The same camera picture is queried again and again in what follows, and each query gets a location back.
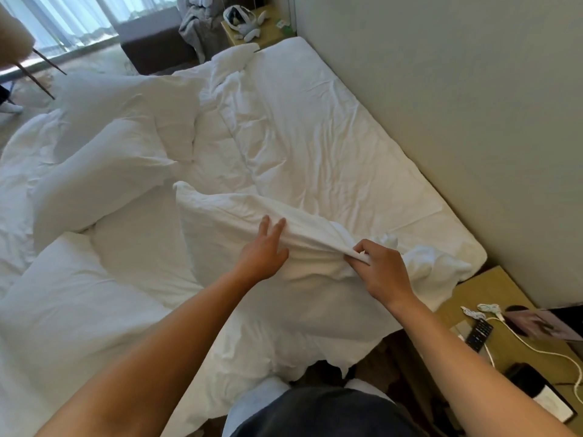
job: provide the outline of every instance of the chair leg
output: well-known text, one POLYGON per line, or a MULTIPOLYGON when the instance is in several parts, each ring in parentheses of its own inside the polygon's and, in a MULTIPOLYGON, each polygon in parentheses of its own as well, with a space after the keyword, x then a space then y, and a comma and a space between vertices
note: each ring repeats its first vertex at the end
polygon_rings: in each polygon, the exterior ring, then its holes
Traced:
POLYGON ((52 99, 55 99, 55 97, 54 97, 54 96, 52 96, 52 95, 51 95, 51 93, 50 93, 50 92, 49 92, 49 91, 48 91, 48 90, 47 90, 47 89, 46 89, 46 88, 45 88, 45 87, 44 87, 44 86, 43 86, 43 85, 42 85, 42 84, 41 84, 41 83, 40 83, 40 82, 39 82, 39 81, 38 81, 38 80, 35 78, 35 77, 33 77, 33 74, 32 74, 31 72, 29 72, 28 70, 26 70, 26 69, 25 69, 25 68, 24 68, 24 67, 23 67, 21 64, 19 64, 19 63, 16 63, 16 66, 17 66, 17 67, 18 67, 18 68, 19 68, 19 69, 20 69, 22 72, 24 72, 24 73, 25 73, 25 75, 26 75, 28 78, 30 78, 31 80, 33 80, 33 81, 34 81, 34 83, 35 83, 37 86, 39 86, 41 89, 43 89, 43 91, 44 91, 44 92, 45 92, 45 93, 46 93, 48 96, 50 96, 52 99))
POLYGON ((64 73, 65 75, 67 75, 67 73, 65 73, 59 66, 57 66, 55 63, 53 63, 50 59, 48 59, 46 56, 44 56, 42 53, 40 53, 38 50, 33 48, 33 52, 36 53, 40 58, 44 59, 47 63, 49 63, 51 66, 53 66, 56 70, 59 70, 60 72, 64 73))

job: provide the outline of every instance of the remote control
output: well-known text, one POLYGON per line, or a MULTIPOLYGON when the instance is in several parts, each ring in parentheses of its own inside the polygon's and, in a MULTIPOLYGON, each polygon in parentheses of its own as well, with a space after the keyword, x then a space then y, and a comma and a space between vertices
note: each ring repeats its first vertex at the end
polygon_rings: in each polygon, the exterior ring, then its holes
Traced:
POLYGON ((466 338, 466 344, 468 344, 468 346, 475 352, 480 352, 493 329, 494 327, 485 320, 478 320, 469 336, 466 338))

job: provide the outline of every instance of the person's left hand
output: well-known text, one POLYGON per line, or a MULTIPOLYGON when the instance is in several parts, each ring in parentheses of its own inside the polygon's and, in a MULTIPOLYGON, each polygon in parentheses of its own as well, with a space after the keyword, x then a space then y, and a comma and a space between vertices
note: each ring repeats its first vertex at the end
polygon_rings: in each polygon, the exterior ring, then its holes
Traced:
POLYGON ((270 221, 269 216, 263 216, 257 237, 243 247, 235 265, 237 272, 251 279, 254 284, 272 277, 289 257, 289 249, 278 251, 279 237, 286 220, 280 219, 268 234, 270 221))

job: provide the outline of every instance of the brown ottoman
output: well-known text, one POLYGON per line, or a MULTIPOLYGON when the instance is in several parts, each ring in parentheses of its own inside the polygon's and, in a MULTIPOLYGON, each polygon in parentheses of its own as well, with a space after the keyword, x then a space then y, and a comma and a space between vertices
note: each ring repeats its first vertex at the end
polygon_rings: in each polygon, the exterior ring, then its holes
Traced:
POLYGON ((120 23, 115 30, 121 48, 142 75, 150 75, 187 62, 196 63, 196 52, 179 34, 182 22, 175 7, 120 23))

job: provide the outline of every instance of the gray blanket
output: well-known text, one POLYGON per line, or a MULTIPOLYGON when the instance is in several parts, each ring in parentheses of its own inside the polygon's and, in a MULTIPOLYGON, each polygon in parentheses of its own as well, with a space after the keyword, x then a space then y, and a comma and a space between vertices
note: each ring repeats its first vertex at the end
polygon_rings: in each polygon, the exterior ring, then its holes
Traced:
POLYGON ((194 5, 191 0, 177 0, 182 16, 179 33, 194 48, 200 64, 229 47, 220 23, 223 10, 230 1, 213 0, 211 6, 202 7, 194 5))

